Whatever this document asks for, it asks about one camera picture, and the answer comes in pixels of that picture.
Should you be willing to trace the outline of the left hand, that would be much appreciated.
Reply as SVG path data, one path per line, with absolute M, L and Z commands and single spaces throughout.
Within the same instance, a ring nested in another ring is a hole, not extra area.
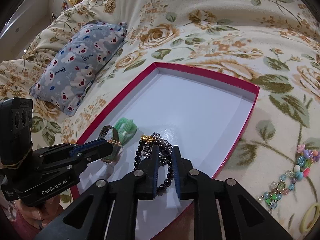
M 21 200 L 16 200 L 15 204 L 22 217 L 33 227 L 42 229 L 46 227 L 63 211 L 60 205 L 60 195 L 47 200 L 43 208 L 28 207 Z

